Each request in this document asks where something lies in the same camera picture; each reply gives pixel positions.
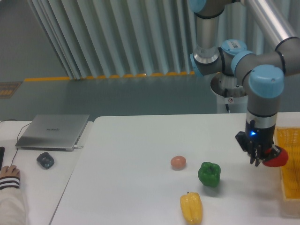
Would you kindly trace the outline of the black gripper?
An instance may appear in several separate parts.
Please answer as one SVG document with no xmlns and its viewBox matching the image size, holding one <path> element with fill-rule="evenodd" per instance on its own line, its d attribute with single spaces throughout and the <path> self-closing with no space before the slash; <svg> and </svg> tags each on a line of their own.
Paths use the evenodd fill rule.
<svg viewBox="0 0 300 225">
<path fill-rule="evenodd" d="M 246 121 L 245 131 L 239 131 L 235 136 L 242 150 L 250 156 L 250 164 L 257 167 L 261 157 L 264 162 L 282 162 L 282 148 L 273 145 L 275 125 L 263 128 L 257 125 L 255 120 Z"/>
</svg>

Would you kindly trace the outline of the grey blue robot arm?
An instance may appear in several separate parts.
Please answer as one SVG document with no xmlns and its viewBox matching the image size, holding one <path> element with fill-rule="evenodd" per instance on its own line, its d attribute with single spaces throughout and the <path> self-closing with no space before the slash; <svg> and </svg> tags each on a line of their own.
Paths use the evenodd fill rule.
<svg viewBox="0 0 300 225">
<path fill-rule="evenodd" d="M 284 78 L 300 71 L 300 39 L 271 0 L 243 0 L 274 51 L 257 55 L 238 41 L 217 47 L 218 19 L 228 0 L 191 0 L 196 19 L 196 48 L 191 54 L 197 75 L 222 73 L 234 77 L 247 96 L 245 130 L 236 135 L 250 163 L 282 167 L 287 152 L 273 142 Z"/>
</svg>

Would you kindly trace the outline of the striped cuff cream sleeve forearm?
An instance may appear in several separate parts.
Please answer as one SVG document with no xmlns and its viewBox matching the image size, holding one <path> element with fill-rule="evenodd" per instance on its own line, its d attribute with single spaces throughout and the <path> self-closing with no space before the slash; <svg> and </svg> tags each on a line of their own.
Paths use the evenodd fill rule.
<svg viewBox="0 0 300 225">
<path fill-rule="evenodd" d="M 20 189 L 20 179 L 16 176 L 0 179 L 0 224 L 26 224 L 25 203 Z"/>
</svg>

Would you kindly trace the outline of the person's hand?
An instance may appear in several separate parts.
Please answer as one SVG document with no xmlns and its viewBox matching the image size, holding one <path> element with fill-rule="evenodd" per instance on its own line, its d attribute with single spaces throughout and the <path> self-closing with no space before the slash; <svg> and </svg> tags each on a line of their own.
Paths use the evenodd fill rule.
<svg viewBox="0 0 300 225">
<path fill-rule="evenodd" d="M 4 166 L 0 171 L 0 178 L 17 178 L 20 179 L 20 170 L 16 165 Z"/>
</svg>

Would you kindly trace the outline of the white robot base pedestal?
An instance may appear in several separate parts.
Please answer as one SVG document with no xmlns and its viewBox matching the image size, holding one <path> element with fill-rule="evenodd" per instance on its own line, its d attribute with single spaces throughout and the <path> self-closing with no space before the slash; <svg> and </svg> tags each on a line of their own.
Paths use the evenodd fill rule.
<svg viewBox="0 0 300 225">
<path fill-rule="evenodd" d="M 216 73 L 210 82 L 212 93 L 216 96 L 217 113 L 245 113 L 248 96 L 234 76 Z"/>
</svg>

